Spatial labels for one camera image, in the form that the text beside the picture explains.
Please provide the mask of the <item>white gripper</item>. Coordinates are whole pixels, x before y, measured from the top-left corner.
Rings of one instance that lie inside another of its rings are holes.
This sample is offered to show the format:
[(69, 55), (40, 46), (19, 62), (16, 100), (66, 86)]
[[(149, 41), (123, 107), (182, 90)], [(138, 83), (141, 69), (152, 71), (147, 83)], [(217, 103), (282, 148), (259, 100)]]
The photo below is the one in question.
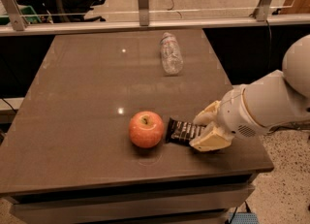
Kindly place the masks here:
[(223, 149), (232, 144), (234, 136), (250, 139), (267, 132), (250, 114), (245, 89), (246, 84), (237, 86), (195, 116), (193, 123), (206, 127), (189, 142), (192, 148), (200, 152)]

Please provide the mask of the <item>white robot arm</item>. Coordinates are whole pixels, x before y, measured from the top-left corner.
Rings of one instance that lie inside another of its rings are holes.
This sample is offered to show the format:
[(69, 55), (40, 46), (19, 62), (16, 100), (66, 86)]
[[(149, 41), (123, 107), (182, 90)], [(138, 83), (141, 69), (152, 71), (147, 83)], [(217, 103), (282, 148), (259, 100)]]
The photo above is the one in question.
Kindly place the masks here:
[(241, 84), (201, 111), (193, 123), (203, 127), (190, 141), (200, 152), (228, 147), (290, 122), (310, 119), (310, 35), (286, 51), (282, 68), (251, 84)]

